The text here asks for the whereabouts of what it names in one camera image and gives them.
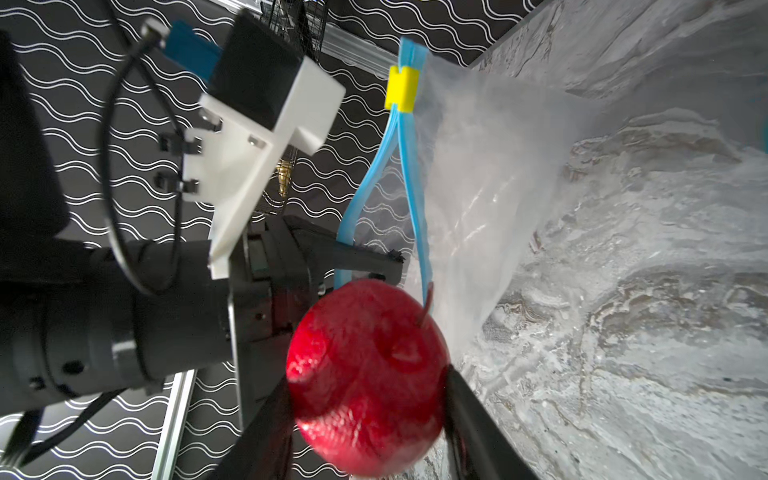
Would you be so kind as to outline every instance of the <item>black fabric with white wavy lines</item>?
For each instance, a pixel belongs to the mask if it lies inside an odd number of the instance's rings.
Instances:
[[[154,17],[166,25],[184,20],[198,35],[223,45],[233,23],[232,12],[207,0],[112,2],[121,26],[133,39],[142,21]],[[499,0],[454,3],[338,0],[331,3],[331,19],[391,51],[397,50],[396,39],[407,34],[448,60],[466,65],[538,1],[515,0],[503,11],[496,5],[501,4]],[[0,29],[8,31],[15,43],[71,208],[71,223],[62,236],[94,246],[106,244],[94,168],[95,136],[104,89],[124,57],[120,43],[98,0],[5,0],[0,2]],[[196,110],[203,82],[159,53],[145,63],[180,121],[202,126]],[[345,86],[347,95],[327,144],[311,158],[301,156],[297,161],[286,213],[335,231],[367,172],[389,114],[383,110],[383,81],[335,58],[322,56],[320,64]],[[136,74],[129,77],[119,103],[111,151],[123,234],[129,239],[169,240],[173,221],[170,195],[151,182],[158,171],[176,167],[157,149],[157,134],[170,131],[168,121]],[[184,239],[205,238],[212,212],[206,204],[185,204]],[[32,463],[23,473],[0,469],[0,480],[148,480],[169,391],[170,383],[155,396],[126,392],[53,454]],[[174,475],[180,480],[204,478],[239,434],[231,364],[200,371],[193,395]],[[49,407],[38,438],[64,428],[88,400]],[[5,444],[19,416],[0,418],[0,445]],[[292,478],[346,477],[306,447],[298,432],[294,439]]]

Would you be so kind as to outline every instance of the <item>wire basket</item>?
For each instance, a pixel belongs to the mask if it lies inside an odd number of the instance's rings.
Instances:
[[[328,8],[320,0],[261,2],[261,21],[304,55],[317,61],[323,46]],[[256,205],[257,212],[277,215],[288,200],[299,151],[288,147]]]

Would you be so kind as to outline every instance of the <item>ziplock bag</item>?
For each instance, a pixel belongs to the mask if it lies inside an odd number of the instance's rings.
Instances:
[[[448,63],[402,39],[381,147],[337,240],[400,250],[401,284],[425,301],[452,358],[502,297],[545,215],[591,101]],[[350,281],[336,271],[335,287]]]

